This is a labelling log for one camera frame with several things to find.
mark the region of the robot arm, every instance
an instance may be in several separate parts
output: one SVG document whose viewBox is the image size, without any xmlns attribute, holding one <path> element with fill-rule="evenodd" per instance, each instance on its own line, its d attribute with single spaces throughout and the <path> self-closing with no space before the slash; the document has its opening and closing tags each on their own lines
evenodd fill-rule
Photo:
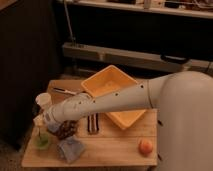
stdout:
<svg viewBox="0 0 213 171">
<path fill-rule="evenodd" d="M 86 93 L 78 94 L 46 110 L 45 123 L 51 125 L 66 120 L 79 120 L 94 113 L 156 107 L 159 94 L 168 77 L 170 75 L 147 80 L 97 98 L 91 98 Z"/>
</svg>

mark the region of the gray cloth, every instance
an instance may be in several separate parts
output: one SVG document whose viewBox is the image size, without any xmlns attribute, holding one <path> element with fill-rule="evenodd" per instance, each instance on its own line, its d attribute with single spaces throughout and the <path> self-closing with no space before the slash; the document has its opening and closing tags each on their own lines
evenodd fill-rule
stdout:
<svg viewBox="0 0 213 171">
<path fill-rule="evenodd" d="M 60 156 L 66 158 L 68 163 L 74 162 L 83 153 L 84 145 L 75 139 L 74 136 L 68 137 L 58 144 Z"/>
</svg>

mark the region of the peach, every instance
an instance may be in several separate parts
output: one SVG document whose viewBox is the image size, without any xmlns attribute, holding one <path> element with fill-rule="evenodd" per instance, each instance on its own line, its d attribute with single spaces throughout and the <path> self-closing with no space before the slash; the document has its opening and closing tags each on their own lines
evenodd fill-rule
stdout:
<svg viewBox="0 0 213 171">
<path fill-rule="evenodd" d="M 142 139 L 139 143 L 138 148 L 141 154 L 147 156 L 153 151 L 152 141 L 148 139 Z"/>
</svg>

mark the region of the wall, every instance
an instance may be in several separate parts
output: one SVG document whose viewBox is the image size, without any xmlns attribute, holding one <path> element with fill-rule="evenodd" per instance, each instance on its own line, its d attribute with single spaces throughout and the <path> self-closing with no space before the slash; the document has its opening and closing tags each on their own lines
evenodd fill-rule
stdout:
<svg viewBox="0 0 213 171">
<path fill-rule="evenodd" d="M 0 11 L 0 137 L 13 145 L 32 121 L 35 96 L 60 73 L 51 4 L 19 0 Z"/>
</svg>

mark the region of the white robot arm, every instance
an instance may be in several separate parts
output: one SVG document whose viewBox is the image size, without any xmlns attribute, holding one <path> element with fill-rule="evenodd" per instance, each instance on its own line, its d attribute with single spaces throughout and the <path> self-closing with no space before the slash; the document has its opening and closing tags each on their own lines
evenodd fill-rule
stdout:
<svg viewBox="0 0 213 171">
<path fill-rule="evenodd" d="M 47 125 L 94 113 L 158 109 L 158 171 L 213 170 L 213 79 L 180 72 L 91 98 L 78 94 L 44 112 Z"/>
</svg>

